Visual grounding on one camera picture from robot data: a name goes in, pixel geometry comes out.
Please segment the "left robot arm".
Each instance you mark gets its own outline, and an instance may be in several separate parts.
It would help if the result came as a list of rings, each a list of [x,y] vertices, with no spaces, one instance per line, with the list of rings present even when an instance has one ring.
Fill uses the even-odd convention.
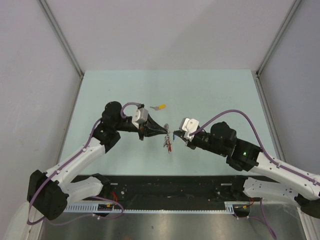
[[[105,200],[111,193],[111,182],[99,173],[74,182],[75,177],[94,160],[109,152],[120,140],[121,132],[137,133],[139,140],[166,135],[169,131],[155,122],[144,104],[133,116],[124,114],[125,106],[118,101],[106,104],[93,125],[88,140],[72,156],[42,172],[34,171],[29,178],[27,201],[29,207],[54,220],[66,207],[86,198]]]

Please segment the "red handled key organizer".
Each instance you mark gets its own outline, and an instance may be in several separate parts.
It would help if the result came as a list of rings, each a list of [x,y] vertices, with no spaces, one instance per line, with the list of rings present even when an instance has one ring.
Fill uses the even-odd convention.
[[[172,141],[171,141],[171,131],[168,123],[164,124],[164,129],[166,130],[166,135],[164,137],[163,148],[167,149],[167,152],[170,154],[172,152]]]

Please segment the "yellow tagged key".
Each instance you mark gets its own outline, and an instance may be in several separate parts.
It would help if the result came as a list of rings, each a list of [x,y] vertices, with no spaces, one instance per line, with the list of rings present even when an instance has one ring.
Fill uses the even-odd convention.
[[[165,109],[166,105],[165,104],[161,104],[161,105],[158,105],[158,106],[151,106],[150,108],[155,110],[155,111],[159,111],[159,110]]]

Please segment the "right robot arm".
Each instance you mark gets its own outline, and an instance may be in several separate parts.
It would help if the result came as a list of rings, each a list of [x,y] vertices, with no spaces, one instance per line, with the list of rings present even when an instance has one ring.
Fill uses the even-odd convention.
[[[230,188],[235,200],[242,201],[245,197],[276,200],[299,207],[311,217],[320,217],[320,176],[274,158],[261,147],[237,138],[237,132],[226,122],[215,123],[205,132],[200,129],[199,121],[184,118],[174,135],[190,149],[200,148],[225,157],[226,163],[239,172],[272,180],[238,179]]]

